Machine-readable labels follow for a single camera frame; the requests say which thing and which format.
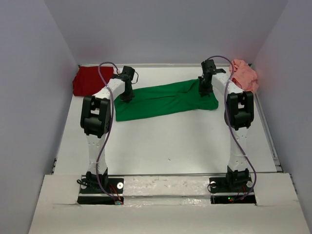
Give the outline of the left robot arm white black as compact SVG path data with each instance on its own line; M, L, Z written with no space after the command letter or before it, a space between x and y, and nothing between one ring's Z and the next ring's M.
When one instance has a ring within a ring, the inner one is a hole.
M130 66L124 66L121 73L114 72L105 81L101 71L101 65L97 68L98 74L104 83L104 87L93 95L83 98L80 126L83 129L88 142L89 166L86 173L86 186L91 186L96 192L104 192L109 183L108 166L105 160L105 146L111 132L116 98L129 103L135 97L132 84L134 76L138 76L136 70Z

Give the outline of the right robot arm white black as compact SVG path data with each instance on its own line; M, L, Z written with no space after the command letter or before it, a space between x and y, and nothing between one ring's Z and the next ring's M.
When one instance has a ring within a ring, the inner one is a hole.
M216 88L223 95L224 119L231 134L226 175L210 178L208 191L212 194L241 192L251 182L245 148L247 132L254 120L254 95L238 87L231 77L227 78L226 71L216 68L212 58L203 61L201 68L199 94L210 95Z

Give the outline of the green t shirt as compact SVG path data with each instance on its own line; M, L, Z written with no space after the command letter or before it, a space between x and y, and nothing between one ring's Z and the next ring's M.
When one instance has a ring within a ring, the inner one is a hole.
M216 110L219 103L213 93L201 96L199 80L192 79L166 85L138 88L126 103L115 99L116 121L130 121L170 115L192 110Z

